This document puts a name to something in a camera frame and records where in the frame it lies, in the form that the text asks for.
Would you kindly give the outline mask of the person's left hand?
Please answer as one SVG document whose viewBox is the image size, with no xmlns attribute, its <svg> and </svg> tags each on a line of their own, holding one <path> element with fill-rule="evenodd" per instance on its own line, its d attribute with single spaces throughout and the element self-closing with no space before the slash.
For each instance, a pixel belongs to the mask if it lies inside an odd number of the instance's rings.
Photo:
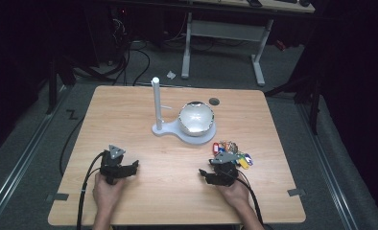
<svg viewBox="0 0 378 230">
<path fill-rule="evenodd" d="M 115 210 L 126 182 L 127 180 L 122 178 L 117 179 L 114 184 L 108 184 L 102 174 L 95 174 L 93 196 L 99 213 L 109 214 Z"/>
</svg>

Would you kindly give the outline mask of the white-legged background desk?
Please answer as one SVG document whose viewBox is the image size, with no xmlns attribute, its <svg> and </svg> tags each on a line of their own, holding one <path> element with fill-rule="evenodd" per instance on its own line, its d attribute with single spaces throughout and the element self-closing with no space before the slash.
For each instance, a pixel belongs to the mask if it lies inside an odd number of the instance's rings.
<svg viewBox="0 0 378 230">
<path fill-rule="evenodd" d="M 286 12 L 308 15 L 315 12 L 311 0 L 188 0 L 190 6 L 195 3 L 211 4 L 212 6 L 240 7 L 246 10 L 261 10 L 263 12 Z M 223 38 L 231 40 L 257 42 L 259 47 L 254 55 L 250 56 L 254 75 L 259 86 L 265 85 L 260 58 L 263 54 L 267 40 L 272 30 L 273 17 L 269 17 L 265 25 L 251 25 L 250 23 L 218 22 L 213 19 L 193 19 L 192 13 L 186 17 L 185 50 L 182 60 L 181 77 L 188 79 L 190 76 L 191 62 L 191 38 L 203 36 Z"/>
</svg>

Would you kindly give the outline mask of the bunch of colourful key tags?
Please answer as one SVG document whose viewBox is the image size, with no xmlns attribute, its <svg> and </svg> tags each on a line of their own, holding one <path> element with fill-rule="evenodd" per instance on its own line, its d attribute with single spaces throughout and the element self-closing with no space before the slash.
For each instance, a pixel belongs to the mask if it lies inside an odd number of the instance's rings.
<svg viewBox="0 0 378 230">
<path fill-rule="evenodd" d="M 253 165 L 253 160 L 248 153 L 239 150 L 238 145 L 232 141 L 221 141 L 214 143 L 212 146 L 213 159 L 209 162 L 211 165 L 222 165 L 232 163 L 247 170 Z"/>
</svg>

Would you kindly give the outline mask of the dark metal stand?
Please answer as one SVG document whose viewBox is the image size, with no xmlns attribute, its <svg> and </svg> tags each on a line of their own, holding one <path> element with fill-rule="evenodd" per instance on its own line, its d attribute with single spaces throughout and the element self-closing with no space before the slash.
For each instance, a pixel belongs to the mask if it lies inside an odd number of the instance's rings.
<svg viewBox="0 0 378 230">
<path fill-rule="evenodd" d="M 296 104 L 310 104 L 308 126 L 311 131 L 317 135 L 320 87 L 321 78 L 318 76 L 308 75 L 289 80 L 288 82 L 265 92 L 265 96 L 272 97 L 280 92 L 295 92 L 294 102 Z"/>
<path fill-rule="evenodd" d="M 66 86 L 73 86 L 76 83 L 76 77 L 73 74 L 71 58 L 68 56 L 53 57 L 49 63 L 49 97 L 47 114 L 52 114 L 58 103 L 58 81 L 60 78 Z"/>
</svg>

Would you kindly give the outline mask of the white stand with pole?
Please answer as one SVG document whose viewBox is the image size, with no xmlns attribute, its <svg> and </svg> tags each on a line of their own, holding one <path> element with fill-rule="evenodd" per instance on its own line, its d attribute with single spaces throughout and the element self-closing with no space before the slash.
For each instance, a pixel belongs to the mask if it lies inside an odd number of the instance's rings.
<svg viewBox="0 0 378 230">
<path fill-rule="evenodd" d="M 214 114 L 214 124 L 210 128 L 209 131 L 207 131 L 202 136 L 189 136 L 181 130 L 177 117 L 170 123 L 166 123 L 163 121 L 162 114 L 161 114 L 162 105 L 161 105 L 161 99 L 160 99 L 159 78 L 153 77 L 153 79 L 151 80 L 151 84 L 154 91 L 155 124 L 152 127 L 152 132 L 154 135 L 156 136 L 175 135 L 182 142 L 190 144 L 190 145 L 204 145 L 213 139 L 213 137 L 215 136 L 217 132 L 216 123 L 215 123 L 215 114 Z"/>
</svg>

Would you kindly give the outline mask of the metal floor rail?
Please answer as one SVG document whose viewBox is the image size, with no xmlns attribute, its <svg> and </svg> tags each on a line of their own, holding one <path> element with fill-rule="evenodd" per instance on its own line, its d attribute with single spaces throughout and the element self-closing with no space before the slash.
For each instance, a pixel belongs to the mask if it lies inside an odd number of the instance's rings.
<svg viewBox="0 0 378 230">
<path fill-rule="evenodd" d="M 0 216 L 31 164 L 58 107 L 71 90 L 72 86 L 61 86 L 56 91 L 57 102 L 50 108 L 49 91 L 44 88 L 40 92 L 38 101 L 20 117 L 19 122 L 0 147 Z"/>
<path fill-rule="evenodd" d="M 297 104 L 295 107 L 313 143 L 315 153 L 319 161 L 319 168 L 321 170 L 323 179 L 327 185 L 328 191 L 332 197 L 336 210 L 339 214 L 339 217 L 341 218 L 344 230 L 359 230 L 357 222 L 354 219 L 349 205 L 347 203 L 344 192 L 336 176 L 334 175 L 334 172 L 327 159 L 321 141 L 310 127 L 309 114 L 307 108 L 302 104 Z"/>
</svg>

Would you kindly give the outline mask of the shiny metal bowl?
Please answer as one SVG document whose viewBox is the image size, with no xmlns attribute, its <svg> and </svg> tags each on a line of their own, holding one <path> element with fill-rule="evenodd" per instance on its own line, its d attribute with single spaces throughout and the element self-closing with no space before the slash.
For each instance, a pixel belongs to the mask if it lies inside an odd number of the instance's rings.
<svg viewBox="0 0 378 230">
<path fill-rule="evenodd" d="M 181 130 L 189 136 L 202 136 L 214 124 L 214 111 L 207 103 L 187 103 L 178 113 Z"/>
</svg>

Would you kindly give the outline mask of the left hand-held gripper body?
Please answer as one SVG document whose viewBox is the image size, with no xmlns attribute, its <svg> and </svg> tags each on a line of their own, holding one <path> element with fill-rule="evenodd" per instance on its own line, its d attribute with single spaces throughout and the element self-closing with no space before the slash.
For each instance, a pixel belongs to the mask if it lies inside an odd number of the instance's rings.
<svg viewBox="0 0 378 230">
<path fill-rule="evenodd" d="M 125 151 L 116 146 L 109 145 L 103 152 L 100 173 L 106 178 L 106 183 L 114 185 L 116 179 L 125 177 L 125 169 L 121 165 Z"/>
</svg>

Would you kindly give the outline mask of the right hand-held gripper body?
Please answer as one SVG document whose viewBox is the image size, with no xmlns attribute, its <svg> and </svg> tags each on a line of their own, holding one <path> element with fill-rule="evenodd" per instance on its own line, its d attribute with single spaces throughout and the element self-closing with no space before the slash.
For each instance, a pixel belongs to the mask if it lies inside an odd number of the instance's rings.
<svg viewBox="0 0 378 230">
<path fill-rule="evenodd" d="M 236 165 L 232 163 L 211 166 L 214 170 L 213 173 L 216 174 L 216 176 L 212 178 L 216 179 L 218 186 L 231 186 L 238 177 Z"/>
</svg>

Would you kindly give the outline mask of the person's right hand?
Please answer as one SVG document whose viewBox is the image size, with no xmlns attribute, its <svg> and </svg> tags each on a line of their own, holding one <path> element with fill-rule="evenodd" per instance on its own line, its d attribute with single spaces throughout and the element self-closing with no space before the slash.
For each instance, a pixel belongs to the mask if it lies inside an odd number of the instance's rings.
<svg viewBox="0 0 378 230">
<path fill-rule="evenodd" d="M 240 181 L 235 181 L 231 186 L 217 186 L 217 190 L 236 212 L 243 214 L 251 210 L 248 189 Z"/>
</svg>

